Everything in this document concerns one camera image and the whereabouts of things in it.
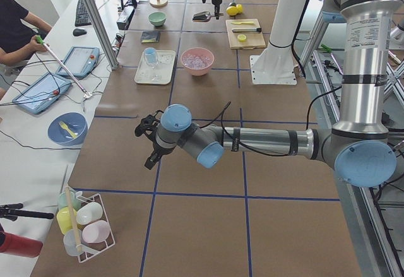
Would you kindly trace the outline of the person forearm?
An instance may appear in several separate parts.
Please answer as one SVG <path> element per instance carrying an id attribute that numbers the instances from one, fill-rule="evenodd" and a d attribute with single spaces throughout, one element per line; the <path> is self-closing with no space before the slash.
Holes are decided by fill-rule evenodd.
<path id="1" fill-rule="evenodd" d="M 18 62 L 24 61 L 34 52 L 35 49 L 30 44 L 26 44 L 22 48 L 13 52 L 6 52 L 1 49 L 0 63 L 6 66 L 13 66 Z"/>

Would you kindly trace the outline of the person hand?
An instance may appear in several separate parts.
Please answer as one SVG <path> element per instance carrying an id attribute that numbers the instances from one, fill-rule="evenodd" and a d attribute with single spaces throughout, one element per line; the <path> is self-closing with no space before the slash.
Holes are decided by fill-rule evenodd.
<path id="1" fill-rule="evenodd" d="M 39 43 L 37 41 L 37 37 L 39 37 L 38 35 L 34 35 L 31 40 L 30 43 L 28 44 L 28 49 L 31 52 L 46 52 L 47 49 L 44 47 L 44 45 L 42 45 L 41 43 Z"/>

